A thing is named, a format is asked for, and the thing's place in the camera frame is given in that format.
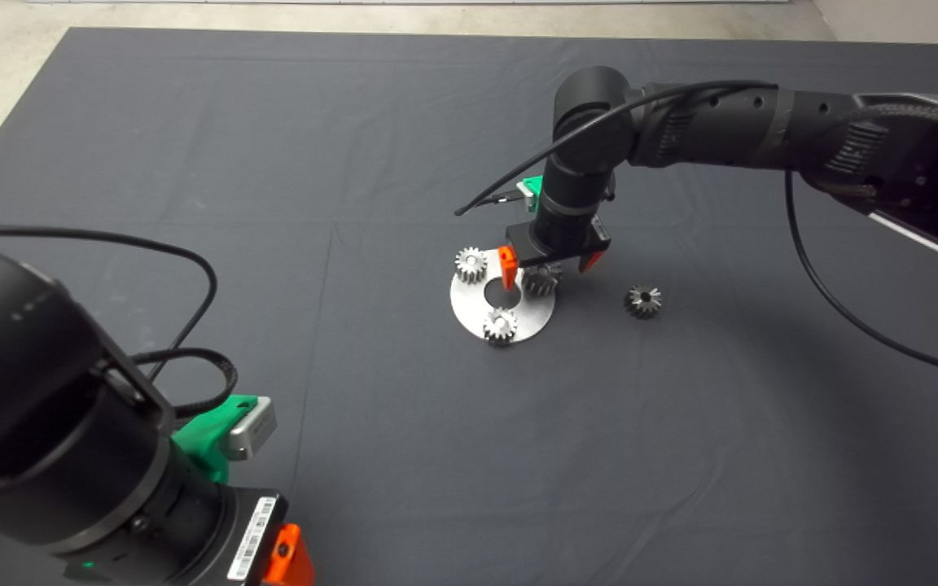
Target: orange part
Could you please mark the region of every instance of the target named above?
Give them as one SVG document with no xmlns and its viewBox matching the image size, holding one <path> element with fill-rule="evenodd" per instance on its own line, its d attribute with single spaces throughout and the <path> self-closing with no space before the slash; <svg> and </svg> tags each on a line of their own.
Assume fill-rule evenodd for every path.
<svg viewBox="0 0 938 586">
<path fill-rule="evenodd" d="M 599 257 L 600 257 L 600 256 L 603 256 L 603 253 L 604 253 L 604 252 L 606 252 L 606 250 L 600 250 L 599 252 L 593 252 L 593 253 L 592 253 L 592 256 L 589 256 L 588 262 L 585 262 L 584 266 L 581 267 L 581 272 L 585 272 L 585 271 L 591 269 L 591 268 L 592 268 L 592 265 L 595 265 L 596 263 L 598 263 L 598 262 L 599 262 Z"/>
<path fill-rule="evenodd" d="M 270 554 L 270 565 L 263 576 L 268 586 L 313 586 L 313 563 L 302 541 L 302 530 L 295 523 L 280 529 Z"/>
<path fill-rule="evenodd" d="M 502 264 L 502 285 L 506 287 L 506 291 L 511 291 L 513 285 L 516 285 L 516 270 L 519 268 L 513 247 L 499 246 L 498 262 Z"/>
</svg>

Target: gear teeth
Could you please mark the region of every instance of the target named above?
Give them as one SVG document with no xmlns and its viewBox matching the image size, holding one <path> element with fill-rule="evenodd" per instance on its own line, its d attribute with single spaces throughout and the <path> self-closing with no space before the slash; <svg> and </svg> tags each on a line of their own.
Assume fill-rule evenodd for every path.
<svg viewBox="0 0 938 586">
<path fill-rule="evenodd" d="M 547 263 L 524 270 L 524 290 L 535 297 L 551 295 L 563 278 L 563 267 L 559 263 Z"/>
<path fill-rule="evenodd" d="M 664 307 L 664 296 L 656 286 L 636 285 L 625 294 L 625 311 L 636 319 L 649 319 Z"/>
<path fill-rule="evenodd" d="M 462 282 L 468 282 L 470 285 L 484 281 L 487 275 L 487 256 L 476 246 L 458 250 L 458 254 L 454 256 L 454 273 Z"/>
<path fill-rule="evenodd" d="M 495 346 L 505 346 L 516 336 L 516 316 L 506 308 L 495 308 L 484 318 L 484 338 Z"/>
</svg>

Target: black cable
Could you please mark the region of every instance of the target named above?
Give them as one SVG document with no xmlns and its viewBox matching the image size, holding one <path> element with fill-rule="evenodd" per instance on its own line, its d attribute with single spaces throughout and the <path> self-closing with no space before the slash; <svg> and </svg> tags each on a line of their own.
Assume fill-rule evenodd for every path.
<svg viewBox="0 0 938 586">
<path fill-rule="evenodd" d="M 476 205 L 473 205 L 473 208 L 479 208 L 480 205 L 492 205 L 498 203 L 509 203 L 510 201 L 524 201 L 524 194 L 519 195 L 510 195 L 507 197 L 488 197 L 482 199 Z"/>
<path fill-rule="evenodd" d="M 841 304 L 841 301 L 838 301 L 837 298 L 831 294 L 831 291 L 827 289 L 827 286 L 823 285 L 823 281 L 820 281 L 820 278 L 816 274 L 816 270 L 809 262 L 809 256 L 807 253 L 805 253 L 805 247 L 803 242 L 801 242 L 801 234 L 798 233 L 798 220 L 796 218 L 796 209 L 794 208 L 794 182 L 792 181 L 792 171 L 790 170 L 784 173 L 784 199 L 787 204 L 788 225 L 791 227 L 791 240 L 794 241 L 794 246 L 796 246 L 798 260 L 800 260 L 801 267 L 805 269 L 805 274 L 809 276 L 809 279 L 813 282 L 816 290 L 820 292 L 820 295 L 823 295 L 824 300 L 827 300 L 827 303 L 831 304 L 831 307 L 834 308 L 835 311 L 837 311 L 842 317 L 848 320 L 849 323 L 852 323 L 853 326 L 856 326 L 860 331 L 863 331 L 864 334 L 874 338 L 874 340 L 878 340 L 879 342 L 889 346 L 897 352 L 901 352 L 904 353 L 904 355 L 913 357 L 915 360 L 920 360 L 923 363 L 938 367 L 938 357 L 930 356 L 924 352 L 919 352 L 914 348 L 910 348 L 910 346 L 905 346 L 904 344 L 901 344 L 900 342 L 885 336 L 881 333 L 881 331 L 875 330 L 874 327 L 868 326 L 860 318 L 857 318 L 857 316 L 853 315 L 853 312 L 848 311 L 848 309 Z"/>
<path fill-rule="evenodd" d="M 228 357 L 216 352 L 216 350 L 208 348 L 168 348 L 165 350 L 152 350 L 152 352 L 141 352 L 138 353 L 138 355 L 132 355 L 129 359 L 133 361 L 135 365 L 163 365 L 178 357 L 198 357 L 201 360 L 212 363 L 213 366 L 223 373 L 224 378 L 226 378 L 226 383 L 224 383 L 223 390 L 218 396 L 209 398 L 209 400 L 199 400 L 195 401 L 195 403 L 176 405 L 175 411 L 177 419 L 194 417 L 206 411 L 212 411 L 212 409 L 219 407 L 219 405 L 223 405 L 227 398 L 230 397 L 230 393 L 234 392 L 235 386 L 238 385 L 238 370 L 234 367 L 234 363 L 230 362 Z"/>
<path fill-rule="evenodd" d="M 169 348 L 179 348 L 179 345 L 183 343 L 183 340 L 186 340 L 186 337 L 189 336 L 191 330 L 194 329 L 194 326 L 197 326 L 198 321 L 201 320 L 201 317 L 204 316 L 206 311 L 208 311 L 209 305 L 212 305 L 213 300 L 216 298 L 218 282 L 216 279 L 216 270 L 213 269 L 212 264 L 209 264 L 208 260 L 205 260 L 204 256 L 198 255 L 197 252 L 193 252 L 193 250 L 187 250 L 186 248 L 182 248 L 180 246 L 166 244 L 164 242 L 157 242 L 156 240 L 149 240 L 149 238 L 129 236 L 129 234 L 113 233 L 112 231 L 64 229 L 63 227 L 55 226 L 0 225 L 0 236 L 21 238 L 66 238 L 66 240 L 109 242 L 112 244 L 122 244 L 126 246 L 134 246 L 135 248 L 153 250 L 155 252 L 163 252 L 165 255 L 180 256 L 183 259 L 190 260 L 194 264 L 197 264 L 199 267 L 201 267 L 201 270 L 204 271 L 205 277 L 208 279 L 208 290 L 205 291 L 205 297 L 203 300 L 201 300 L 201 304 L 198 305 L 197 310 L 194 311 L 194 314 L 189 320 L 187 320 L 182 330 L 179 330 L 179 334 L 176 335 L 176 338 L 172 341 L 171 344 L 169 344 Z M 157 375 L 159 375 L 163 368 L 164 362 L 160 362 L 154 366 L 154 368 L 152 368 L 149 375 L 147 375 L 147 378 L 153 381 L 154 378 L 157 378 Z"/>
<path fill-rule="evenodd" d="M 732 79 L 732 81 L 703 81 L 700 83 L 688 83 L 688 85 L 675 86 L 675 88 L 661 90 L 661 92 L 655 92 L 651 95 L 642 96 L 636 98 L 635 100 L 628 101 L 627 103 L 623 103 L 619 105 L 619 107 L 615 107 L 613 110 L 603 112 L 603 114 L 600 114 L 592 120 L 581 124 L 581 126 L 578 126 L 577 129 L 571 130 L 569 133 L 566 133 L 562 137 L 557 138 L 557 140 L 552 141 L 550 145 L 535 153 L 535 155 L 529 157 L 529 159 L 525 160 L 523 163 L 517 164 L 513 170 L 507 172 L 505 175 L 502 175 L 502 177 L 499 177 L 497 181 L 492 182 L 491 185 L 486 186 L 484 190 L 482 190 L 479 194 L 476 194 L 476 197 L 473 197 L 469 203 L 466 203 L 461 208 L 458 208 L 458 210 L 455 210 L 454 215 L 461 216 L 462 214 L 465 214 L 465 212 L 472 210 L 476 207 L 477 204 L 480 203 L 480 201 L 483 201 L 484 198 L 487 198 L 489 195 L 494 193 L 495 190 L 500 188 L 500 186 L 505 185 L 507 182 L 511 181 L 511 179 L 517 177 L 517 175 L 528 170 L 533 166 L 533 164 L 539 162 L 539 160 L 545 159 L 545 157 L 551 155 L 551 153 L 556 152 L 563 145 L 569 143 L 570 141 L 576 140 L 576 138 L 580 137 L 583 133 L 588 133 L 589 130 L 595 129 L 595 127 L 599 126 L 599 124 L 614 118 L 614 116 L 621 115 L 623 112 L 628 112 L 633 110 L 633 108 L 640 107 L 641 105 L 647 105 L 648 103 L 655 103 L 655 101 L 663 100 L 665 98 L 681 96 L 682 94 L 703 92 L 703 90 L 743 90 L 749 88 L 775 89 L 778 88 L 778 86 L 775 85 L 775 83 L 769 83 L 766 81 L 745 81 L 745 79 Z"/>
</svg>

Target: dark gray cloth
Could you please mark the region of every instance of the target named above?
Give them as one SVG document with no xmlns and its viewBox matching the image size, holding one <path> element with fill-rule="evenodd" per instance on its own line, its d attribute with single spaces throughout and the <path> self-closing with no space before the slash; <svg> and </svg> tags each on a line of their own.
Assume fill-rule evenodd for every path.
<svg viewBox="0 0 938 586">
<path fill-rule="evenodd" d="M 191 343 L 280 420 L 234 483 L 287 491 L 321 584 L 938 584 L 938 370 L 824 304 L 778 174 L 622 170 L 613 247 L 542 334 L 496 352 L 455 321 L 454 253 L 525 214 L 451 211 L 542 146 L 559 82 L 599 63 L 938 93 L 938 46 L 74 29 L 0 130 L 0 223 L 216 264 Z M 938 355 L 938 256 L 798 198 L 831 289 Z M 126 349 L 165 345 L 201 294 L 151 253 L 0 250 Z M 626 317 L 635 282 L 665 292 L 660 318 Z M 160 385 L 219 379 L 177 364 Z M 0 538 L 0 586 L 57 571 Z"/>
</svg>

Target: silver metal part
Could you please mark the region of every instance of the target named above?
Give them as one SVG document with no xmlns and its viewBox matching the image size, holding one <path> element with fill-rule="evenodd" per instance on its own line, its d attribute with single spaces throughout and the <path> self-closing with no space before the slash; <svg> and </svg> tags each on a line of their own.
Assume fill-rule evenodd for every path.
<svg viewBox="0 0 938 586">
<path fill-rule="evenodd" d="M 524 293 L 535 297 L 551 295 L 563 278 L 563 267 L 559 263 L 546 263 L 524 269 Z"/>
<path fill-rule="evenodd" d="M 516 189 L 520 190 L 520 193 L 524 194 L 524 210 L 533 214 L 537 204 L 537 196 L 533 193 L 531 188 L 526 186 L 526 183 L 523 181 L 516 183 Z"/>
<path fill-rule="evenodd" d="M 483 256 L 490 266 L 500 266 L 497 250 L 484 250 Z M 499 282 L 501 280 L 500 277 L 494 279 Z M 523 269 L 516 271 L 516 286 L 522 293 L 524 290 Z M 463 282 L 457 274 L 451 278 L 451 308 L 454 310 L 454 316 L 457 317 L 462 327 L 480 340 L 487 340 L 484 336 L 484 319 L 495 310 L 495 307 L 487 303 L 487 297 L 484 296 L 485 290 L 487 290 L 487 281 Z M 539 333 L 552 317 L 554 309 L 554 294 L 545 297 L 522 294 L 519 303 L 507 308 L 516 317 L 516 331 L 509 343 L 522 342 Z"/>
<path fill-rule="evenodd" d="M 263 448 L 267 438 L 277 429 L 277 416 L 274 414 L 273 401 L 270 397 L 258 397 L 256 407 L 239 419 L 230 433 L 226 435 L 223 452 L 227 460 L 248 460 L 256 456 Z"/>
<path fill-rule="evenodd" d="M 487 256 L 479 248 L 469 247 L 458 250 L 454 256 L 454 274 L 462 282 L 480 282 L 487 277 Z"/>
<path fill-rule="evenodd" d="M 911 238 L 913 242 L 917 242 L 920 245 L 926 246 L 927 248 L 931 248 L 935 250 L 935 252 L 938 252 L 938 242 L 931 240 L 931 238 L 923 237 L 921 234 L 916 233 L 916 231 L 909 229 L 909 227 L 904 226 L 904 224 L 901 224 L 896 220 L 893 220 L 889 216 L 883 215 L 881 212 L 871 212 L 870 215 L 868 215 L 868 218 L 878 222 L 879 224 L 882 224 L 882 226 L 885 226 L 887 229 L 894 231 L 894 233 L 900 234 L 906 238 Z"/>
<path fill-rule="evenodd" d="M 625 311 L 636 319 L 649 319 L 661 311 L 663 296 L 656 286 L 636 285 L 625 294 Z"/>
<path fill-rule="evenodd" d="M 505 346 L 516 335 L 516 316 L 505 308 L 495 308 L 484 317 L 484 338 L 496 346 Z"/>
</svg>

